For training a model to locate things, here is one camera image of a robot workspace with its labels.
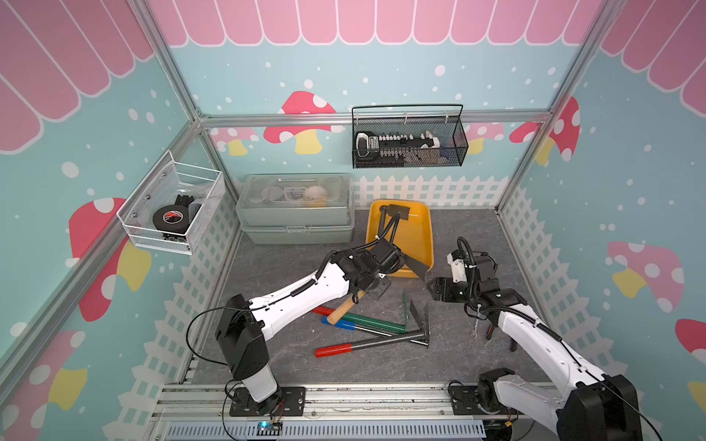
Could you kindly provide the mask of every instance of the mushroom decal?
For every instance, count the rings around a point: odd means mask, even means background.
[[[537,164],[547,166],[549,163],[549,153],[552,147],[556,145],[561,153],[561,159],[565,162],[571,159],[576,151],[578,144],[578,136],[581,130],[581,113],[578,106],[578,101],[574,97],[569,99],[569,102],[564,107],[564,110],[559,116],[559,120],[554,124],[549,136],[539,148],[537,156],[534,158]],[[532,139],[534,132],[537,131],[539,123],[524,123],[510,134],[510,141],[514,143],[524,143]]]
[[[626,267],[613,274],[613,281],[624,296],[635,298],[649,285],[657,305],[665,313],[676,308],[684,294],[684,270],[676,254],[669,248],[647,246],[641,243],[611,242],[608,254],[613,261]]]
[[[243,140],[259,141],[257,133],[249,127],[229,127],[229,128],[212,128],[210,130],[211,139],[218,147],[219,152],[225,152],[225,146],[228,146],[228,153],[231,156],[245,156],[248,154],[248,149],[243,145]]]
[[[690,381],[687,384],[691,396],[694,397],[696,404],[699,405],[703,413],[706,413],[706,383]]]
[[[483,151],[483,141],[492,139],[499,141],[505,137],[505,127],[500,123],[471,123],[466,126],[468,151],[466,155],[477,155]]]
[[[684,318],[676,322],[674,332],[681,346],[706,364],[706,323]]]
[[[67,265],[73,265],[83,256],[123,201],[119,198],[94,200],[71,215],[68,231],[73,258],[67,260]],[[137,249],[125,238],[79,301],[78,307],[83,319],[93,322],[108,311],[118,275],[126,280],[130,289],[137,291],[145,281],[151,265],[152,255]]]
[[[7,441],[35,441],[44,426],[48,403],[68,411],[88,379],[86,369],[62,368],[85,338],[84,331],[56,335],[37,364],[2,410],[3,436]]]
[[[311,92],[302,90],[292,93],[279,110],[278,114],[334,114],[336,111],[331,104]],[[297,146],[294,151],[298,155],[315,155],[322,150],[321,143],[316,137],[317,130],[329,132],[343,132],[343,126],[295,126],[295,127],[267,127],[265,139],[272,144],[283,143],[295,137]]]

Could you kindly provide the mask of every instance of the gray floor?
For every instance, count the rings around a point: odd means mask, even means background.
[[[364,243],[368,212],[356,211],[356,227],[351,246]],[[446,255],[456,248],[456,238],[464,236],[474,250],[488,251],[498,262],[498,278],[502,288],[514,288],[529,298],[527,286],[510,250],[500,224],[492,210],[432,210],[434,267],[432,277],[450,276]],[[219,305],[235,294],[245,298],[262,296],[301,279],[314,271],[323,256],[335,245],[256,245],[243,235],[235,266]],[[361,332],[342,330],[321,323],[321,316],[307,313],[280,331],[268,342],[270,367],[283,384],[318,382],[446,382],[451,379],[474,382],[478,374],[498,367],[513,369],[529,381],[548,381],[534,361],[519,348],[508,350],[510,338],[496,331],[493,339],[484,338],[488,322],[479,324],[480,337],[470,341],[473,319],[467,317],[460,303],[435,302],[419,279],[392,277],[392,286],[377,301],[363,298],[352,313],[403,323],[402,290],[418,308],[429,303],[431,343],[428,348],[401,343],[364,349],[325,358],[314,357],[323,346],[371,338]],[[326,306],[336,308],[343,298]],[[209,330],[203,355],[223,360]],[[200,361],[193,377],[195,384],[223,384],[230,380],[226,368]]]

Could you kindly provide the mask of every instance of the black wire basket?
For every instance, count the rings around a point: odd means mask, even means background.
[[[461,166],[468,150],[462,110],[462,104],[353,107],[353,168]]]

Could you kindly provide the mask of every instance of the green plastic box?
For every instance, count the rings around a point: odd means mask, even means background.
[[[353,236],[347,174],[248,176],[236,211],[255,243],[346,243]]]

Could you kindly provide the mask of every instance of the black tape roll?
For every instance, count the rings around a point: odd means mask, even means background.
[[[162,207],[152,216],[152,222],[160,231],[184,234],[189,229],[189,209],[183,205]]]

